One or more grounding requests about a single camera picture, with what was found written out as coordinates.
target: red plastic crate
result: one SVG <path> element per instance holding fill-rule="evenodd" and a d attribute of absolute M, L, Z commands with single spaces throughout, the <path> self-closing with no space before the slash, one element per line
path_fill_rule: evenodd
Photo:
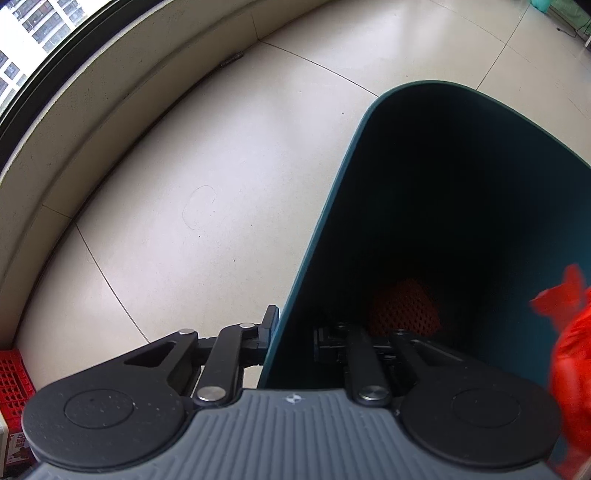
<path fill-rule="evenodd" d="M 0 351 L 0 412 L 10 433 L 22 430 L 22 409 L 34 393 L 18 350 Z"/>

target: tile floor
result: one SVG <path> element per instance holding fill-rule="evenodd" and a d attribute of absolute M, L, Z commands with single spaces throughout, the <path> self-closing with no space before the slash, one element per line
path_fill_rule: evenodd
<path fill-rule="evenodd" d="M 591 162 L 591 51 L 556 26 L 527 0 L 336 0 L 253 46 L 141 141 L 67 233 L 17 339 L 35 385 L 282 307 L 359 120 L 396 85 L 479 89 Z"/>

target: bin rim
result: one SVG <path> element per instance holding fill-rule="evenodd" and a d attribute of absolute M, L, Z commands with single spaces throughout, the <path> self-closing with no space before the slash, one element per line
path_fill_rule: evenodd
<path fill-rule="evenodd" d="M 263 363 L 263 368 L 261 371 L 261 376 L 259 378 L 257 388 L 264 388 L 267 383 L 267 379 L 269 376 L 269 371 L 271 369 L 271 365 L 275 359 L 275 355 L 277 354 L 278 345 L 281 341 L 283 331 L 285 330 L 285 325 L 287 323 L 287 319 L 289 318 L 291 311 L 293 309 L 295 299 L 298 295 L 298 292 L 300 291 L 304 275 L 305 275 L 306 271 L 308 270 L 312 256 L 314 254 L 314 250 L 316 250 L 316 246 L 320 240 L 320 235 L 322 234 L 322 230 L 324 229 L 324 226 L 326 224 L 328 214 L 335 202 L 335 198 L 336 198 L 337 192 L 339 191 L 339 187 L 343 181 L 343 178 L 345 176 L 345 172 L 346 172 L 347 168 L 349 167 L 349 163 L 350 163 L 351 158 L 353 156 L 353 152 L 355 151 L 357 143 L 359 142 L 359 139 L 360 139 L 370 117 L 373 115 L 376 108 L 386 98 L 389 98 L 391 95 L 398 93 L 402 90 L 416 87 L 419 85 L 445 85 L 445 86 L 450 86 L 450 87 L 456 87 L 456 88 L 459 88 L 462 90 L 469 91 L 471 93 L 475 93 L 482 98 L 486 98 L 487 100 L 492 101 L 496 105 L 499 105 L 499 106 L 505 108 L 506 110 L 516 114 L 518 117 L 526 120 L 530 125 L 534 126 L 538 130 L 540 130 L 543 134 L 546 134 L 552 140 L 554 140 L 555 142 L 558 142 L 568 152 L 572 153 L 576 158 L 579 159 L 579 161 L 581 161 L 584 165 L 586 165 L 587 168 L 591 168 L 591 166 L 581 156 L 579 156 L 577 153 L 575 153 L 568 145 L 565 145 L 562 141 L 560 141 L 554 135 L 552 135 L 551 133 L 549 133 L 548 131 L 546 131 L 542 127 L 540 127 L 533 120 L 527 118 L 525 115 L 519 113 L 515 109 L 500 102 L 499 100 L 497 100 L 485 93 L 479 92 L 478 90 L 475 90 L 472 87 L 468 87 L 468 86 L 462 85 L 460 83 L 448 82 L 445 80 L 417 80 L 415 82 L 403 83 L 401 85 L 398 85 L 398 86 L 382 93 L 372 102 L 372 104 L 369 106 L 367 111 L 364 113 L 361 121 L 359 122 L 359 125 L 357 126 L 357 128 L 355 130 L 353 138 L 351 139 L 351 142 L 349 143 L 349 146 L 347 147 L 347 150 L 345 152 L 345 156 L 343 158 L 343 161 L 340 164 L 340 167 L 337 171 L 335 179 L 330 187 L 329 195 L 326 199 L 326 202 L 324 203 L 324 206 L 322 207 L 322 211 L 320 212 L 320 216 L 319 216 L 318 221 L 316 222 L 316 225 L 314 227 L 314 231 L 313 231 L 312 236 L 310 238 L 310 242 L 308 243 L 308 247 L 306 248 L 306 252 L 304 253 L 304 257 L 302 258 L 300 268 L 298 269 L 297 274 L 295 275 L 295 280 L 294 280 L 293 285 L 291 286 L 291 290 L 290 290 L 290 293 L 287 297 L 287 301 L 285 302 L 283 310 L 280 313 L 279 320 L 278 320 L 277 324 L 274 325 L 273 331 L 271 332 L 271 340 L 269 343 L 269 348 L 267 350 L 267 355 L 265 357 L 265 361 Z"/>

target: red mesh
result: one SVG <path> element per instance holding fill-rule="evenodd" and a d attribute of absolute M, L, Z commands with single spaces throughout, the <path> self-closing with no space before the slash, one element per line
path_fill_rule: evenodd
<path fill-rule="evenodd" d="M 22 430 L 22 409 L 34 393 L 18 350 L 0 351 L 0 411 L 10 433 Z"/>
<path fill-rule="evenodd" d="M 369 315 L 368 330 L 372 336 L 388 336 L 392 330 L 404 329 L 429 337 L 440 328 L 437 310 L 412 279 L 380 292 Z"/>

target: black circular joint cover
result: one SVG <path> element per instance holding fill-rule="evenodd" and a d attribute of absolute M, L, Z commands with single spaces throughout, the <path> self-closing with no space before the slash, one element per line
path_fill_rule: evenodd
<path fill-rule="evenodd" d="M 544 389 L 478 363 L 432 369 L 404 398 L 400 419 L 425 450 L 476 469 L 547 458 L 561 426 Z"/>
<path fill-rule="evenodd" d="M 22 427 L 35 455 L 77 471 L 140 463 L 180 430 L 180 396 L 151 369 L 81 372 L 42 388 L 27 403 Z"/>

